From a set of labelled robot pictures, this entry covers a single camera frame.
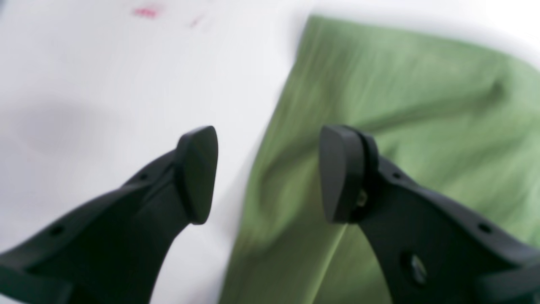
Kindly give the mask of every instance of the green fabric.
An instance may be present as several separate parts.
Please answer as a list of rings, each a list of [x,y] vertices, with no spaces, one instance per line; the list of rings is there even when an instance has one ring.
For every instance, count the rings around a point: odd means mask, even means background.
[[[313,16],[248,183],[222,304],[391,303],[357,226],[327,224],[324,124],[540,247],[540,75],[499,52]]]

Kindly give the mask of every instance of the white surface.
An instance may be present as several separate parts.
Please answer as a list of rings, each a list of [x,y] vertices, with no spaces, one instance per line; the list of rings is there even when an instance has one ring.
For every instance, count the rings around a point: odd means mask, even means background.
[[[140,0],[7,1],[0,14],[0,251],[118,187],[184,132],[211,124],[220,146],[212,212],[175,240],[152,302],[216,303],[253,156],[312,1],[153,3],[162,8],[154,19],[132,14],[152,4]],[[478,42],[540,67],[536,6],[325,0],[316,9]]]

